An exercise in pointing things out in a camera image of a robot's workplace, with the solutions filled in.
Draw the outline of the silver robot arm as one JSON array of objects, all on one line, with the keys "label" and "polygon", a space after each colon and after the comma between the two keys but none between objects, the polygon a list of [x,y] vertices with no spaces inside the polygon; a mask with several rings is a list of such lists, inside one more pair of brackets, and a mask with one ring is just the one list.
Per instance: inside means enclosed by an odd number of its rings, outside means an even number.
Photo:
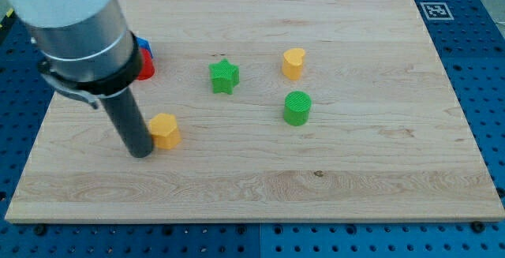
[{"label": "silver robot arm", "polygon": [[139,75],[139,45],[118,0],[9,2],[43,54],[41,76],[65,97],[96,108]]}]

